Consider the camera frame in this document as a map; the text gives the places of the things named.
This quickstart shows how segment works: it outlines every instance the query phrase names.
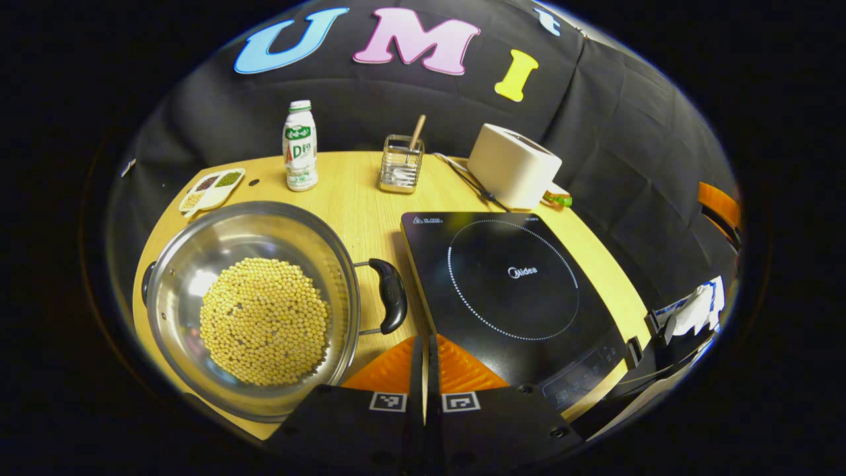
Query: cooking zone circle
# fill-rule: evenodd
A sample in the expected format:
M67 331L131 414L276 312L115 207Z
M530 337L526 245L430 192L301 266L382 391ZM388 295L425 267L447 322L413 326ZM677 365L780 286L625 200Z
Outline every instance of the cooking zone circle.
M449 244L447 267L467 309L509 337L551 339L567 330L579 311L579 283L567 261L518 224L496 219L467 224ZM569 280L572 288L566 286ZM568 315L566 324L556 319Z

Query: orange gripper pad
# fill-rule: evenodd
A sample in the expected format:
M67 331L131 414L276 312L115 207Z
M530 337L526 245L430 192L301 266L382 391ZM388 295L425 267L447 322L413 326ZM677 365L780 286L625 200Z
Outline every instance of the orange gripper pad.
M491 371L479 359L446 337L437 335L438 368L441 393L489 390L507 387L508 382Z
M373 362L365 365L341 386L348 389L409 393L411 352L414 346L413 336L403 340L373 359Z

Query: blue letter u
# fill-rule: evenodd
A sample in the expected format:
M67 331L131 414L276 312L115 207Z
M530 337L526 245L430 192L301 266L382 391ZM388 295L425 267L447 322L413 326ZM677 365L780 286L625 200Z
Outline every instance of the blue letter u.
M332 22L348 11L349 8L330 8L305 17L311 23L297 46L279 53L269 53L267 50L270 49L271 43L279 32L294 21L290 19L268 26L247 38L247 45L235 60L235 71L242 75L251 75L300 61L312 54L323 43L323 38L329 32Z

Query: metal wire basket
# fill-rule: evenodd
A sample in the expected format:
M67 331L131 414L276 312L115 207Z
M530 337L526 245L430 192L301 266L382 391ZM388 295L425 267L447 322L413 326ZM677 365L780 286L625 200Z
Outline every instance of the metal wire basket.
M382 168L379 171L380 189L412 193L417 188L424 147L420 139L414 148L409 148L410 143L411 136L391 134L385 138Z

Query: midea logo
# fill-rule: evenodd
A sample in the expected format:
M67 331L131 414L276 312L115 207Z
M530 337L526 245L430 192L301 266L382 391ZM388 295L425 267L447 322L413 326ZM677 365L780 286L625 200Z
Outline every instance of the midea logo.
M511 276L514 279L519 278L520 276L526 276L527 274L534 274L537 273L537 268L523 268L517 269L514 267L508 268L508 276Z

